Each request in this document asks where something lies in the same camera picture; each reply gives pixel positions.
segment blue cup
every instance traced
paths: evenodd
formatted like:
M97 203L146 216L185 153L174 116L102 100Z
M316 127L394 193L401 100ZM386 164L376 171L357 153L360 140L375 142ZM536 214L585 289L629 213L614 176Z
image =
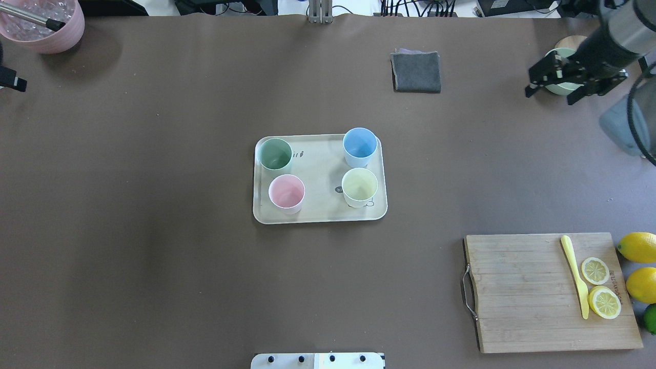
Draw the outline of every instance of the blue cup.
M343 145L346 163L351 168L363 168L376 152L378 139L370 130L358 127L346 132Z

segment gray cloth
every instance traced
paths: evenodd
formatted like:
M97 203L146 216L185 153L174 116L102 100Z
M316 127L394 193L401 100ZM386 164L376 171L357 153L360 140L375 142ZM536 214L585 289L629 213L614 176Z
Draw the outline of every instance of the gray cloth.
M396 91L439 93L442 90L437 51L424 53L400 49L392 53L392 73Z

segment lemon half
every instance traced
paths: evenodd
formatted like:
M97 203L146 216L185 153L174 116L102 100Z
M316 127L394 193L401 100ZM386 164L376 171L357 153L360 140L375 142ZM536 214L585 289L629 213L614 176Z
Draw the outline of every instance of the lemon half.
M622 305L615 292L605 286L596 286L588 294L590 308L604 319L615 319L622 311Z
M596 257L589 257L581 263L581 274L588 282L596 285L604 284L610 278L608 266Z

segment plastic cup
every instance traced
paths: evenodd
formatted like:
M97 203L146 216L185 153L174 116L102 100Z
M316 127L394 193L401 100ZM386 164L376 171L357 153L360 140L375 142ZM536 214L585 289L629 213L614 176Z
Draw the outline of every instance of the plastic cup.
M268 139L258 151L258 160L265 171L274 176L291 172L292 150L283 139Z
M295 175L280 175L269 185L269 199L285 214L298 213L304 198L305 184Z
M342 192L350 207L363 207L378 192L378 179L368 169L353 168L342 177Z
M378 140L370 130L353 128L344 135L344 158L351 168L366 167L378 148Z
M28 0L4 0L7 4L14 5L16 7L22 8L24 3L27 3ZM9 36L5 30L5 21L8 19L6 14L0 13L0 34L5 36L7 39L16 43L17 45L35 51L39 54L56 54L64 52L80 41L82 34L84 33L84 14L82 14L82 8L77 0L66 0L67 3L75 3L75 10L73 15L66 22L66 25L62 27L61 30L54 32L53 34L36 39L33 41L20 41L13 39Z

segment cup rim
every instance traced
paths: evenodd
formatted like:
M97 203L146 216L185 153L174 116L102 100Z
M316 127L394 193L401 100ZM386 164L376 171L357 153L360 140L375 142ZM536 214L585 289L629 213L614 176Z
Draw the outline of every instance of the cup rim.
M349 196L349 195L346 193L346 190L344 189L344 179L345 179L346 176L347 176L349 173L351 173L352 171L363 171L363 170L366 171L366 172L369 172L369 174L371 174L371 176L374 178L374 180L376 180L376 190L373 192L373 194L372 194L370 197L368 197L368 198L366 198L366 199L364 199L364 200L358 200L358 199L352 198L351 196ZM351 200L353 200L353 201L357 201L357 202L369 201L370 199L373 198L373 196L376 196L376 194L378 193L378 189L379 189L379 187L380 187L380 185L379 185L379 182L378 182L378 177L376 177L376 175L375 175L372 171L368 170L367 168L360 168L360 167L357 167L357 168L351 168L351 169L349 169L346 173L344 173L344 175L342 176L342 193L344 194L344 196L348 197L349 199L351 199Z
M280 178L282 178L282 177L292 177L292 178L298 180L298 181L300 182L300 185L303 186L303 196L301 196L301 197L300 197L300 200L299 200L297 203L295 203L294 205L292 205L292 206L288 206L288 207L280 206L280 205L276 204L276 202L271 198L271 187L274 185L274 183L275 183L276 181L278 181L278 179L280 179ZM301 203L303 202L303 200L305 200L305 193L306 193L306 190L305 190L305 183L303 183L303 180L301 180L300 178L298 178L297 176L295 176L295 175L293 175L293 174L283 174L283 175L279 175L279 176L277 176L276 178L274 178L273 181L271 181L271 184L269 184L269 200L271 200L271 202L272 202L276 207L279 207L280 209L291 209L292 207L298 206L299 204L301 204Z
M362 131L362 130L364 130L364 131L370 133L370 134L373 136L373 138L374 138L374 142L376 143L376 147L374 147L374 149L371 151L371 153L370 153L369 155L366 155L366 156L355 156L355 155L351 154L351 153L346 149L346 138L347 138L347 136L348 136L349 133L351 133L352 131L355 131L355 130L358 130L358 131ZM351 129L349 129L349 130L344 134L344 138L342 139L342 147L344 148L344 152L347 153L348 155L352 156L353 158L356 158L356 159L366 159L366 158L368 158L369 156L372 156L372 155L376 152L376 150L378 150L378 137L376 137L376 135L374 134L374 132L372 132L372 131L371 131L370 129L368 129L368 128L364 128L364 127L355 127L355 128L351 128Z
M283 165L282 167L280 167L278 169L271 169L271 168L267 167L266 165L264 165L264 162L262 162L262 147L269 141L282 141L287 145L287 147L289 148L289 151L290 151L289 160L287 161L287 163L285 165ZM272 137L272 138L262 142L262 144L260 145L260 148L257 150L257 161L260 162L260 165L263 168L265 168L267 170L270 170L270 171L281 171L281 170L285 169L289 165L289 163L291 163L291 159L293 158L293 156L294 156L294 149L291 148L291 145L289 144L289 142L287 142L286 140L283 140L281 138L278 138L278 137Z

